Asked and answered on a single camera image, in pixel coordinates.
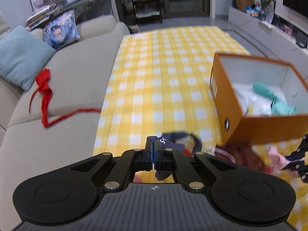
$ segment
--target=yellow checkered tablecloth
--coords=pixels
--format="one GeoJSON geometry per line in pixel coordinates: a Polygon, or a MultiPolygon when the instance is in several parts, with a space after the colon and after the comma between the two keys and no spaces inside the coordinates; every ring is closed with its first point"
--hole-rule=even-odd
{"type": "MultiPolygon", "coordinates": [[[[139,33],[123,38],[113,66],[96,134],[93,155],[120,156],[144,148],[147,136],[187,131],[198,135],[203,146],[221,142],[209,78],[215,51],[249,54],[218,27],[181,27],[139,33]]],[[[278,143],[289,155],[299,140],[278,143]]],[[[268,163],[272,144],[254,149],[268,163]]],[[[308,184],[279,175],[296,191],[297,202],[289,222],[308,230],[308,184]]],[[[156,182],[143,173],[143,182],[156,182]]]]}

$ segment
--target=stack of books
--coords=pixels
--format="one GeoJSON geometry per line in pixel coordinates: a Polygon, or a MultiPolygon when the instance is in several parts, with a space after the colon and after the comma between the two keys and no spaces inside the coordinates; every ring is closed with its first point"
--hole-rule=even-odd
{"type": "Polygon", "coordinates": [[[51,5],[47,5],[37,12],[32,13],[26,20],[26,27],[30,27],[31,30],[35,29],[37,26],[47,21],[54,9],[51,5]]]}

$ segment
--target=tiled floor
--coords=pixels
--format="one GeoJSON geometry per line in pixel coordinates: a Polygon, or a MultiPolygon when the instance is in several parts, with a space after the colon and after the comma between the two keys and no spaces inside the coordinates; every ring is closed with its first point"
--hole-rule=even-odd
{"type": "Polygon", "coordinates": [[[212,20],[209,17],[169,18],[163,19],[162,23],[142,24],[139,26],[142,32],[160,28],[183,27],[183,26],[209,26],[216,25],[226,31],[233,39],[245,47],[251,54],[277,58],[263,44],[256,41],[239,27],[228,22],[227,18],[212,20]]]}

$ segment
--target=beige couch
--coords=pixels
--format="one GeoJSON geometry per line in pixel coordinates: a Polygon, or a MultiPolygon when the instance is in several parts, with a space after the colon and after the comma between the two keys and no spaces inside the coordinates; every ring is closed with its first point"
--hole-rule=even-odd
{"type": "MultiPolygon", "coordinates": [[[[0,35],[8,32],[0,14],[0,35]]],[[[77,26],[81,41],[58,51],[47,63],[53,98],[49,115],[59,116],[81,107],[100,109],[116,53],[129,30],[104,16],[77,26]]],[[[32,33],[43,39],[43,31],[32,33]]],[[[99,113],[81,113],[45,129],[41,123],[41,95],[37,88],[23,92],[0,78],[0,230],[10,231],[21,221],[12,195],[24,180],[92,155],[99,113]]]]}

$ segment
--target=cardboard box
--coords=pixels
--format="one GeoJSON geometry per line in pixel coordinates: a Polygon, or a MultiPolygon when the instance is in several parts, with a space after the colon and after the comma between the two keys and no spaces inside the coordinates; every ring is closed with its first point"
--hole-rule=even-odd
{"type": "Polygon", "coordinates": [[[250,145],[301,138],[308,132],[308,86],[287,62],[269,58],[215,53],[210,86],[223,143],[250,145]],[[237,87],[262,82],[285,97],[297,113],[286,116],[247,115],[237,87]]]}

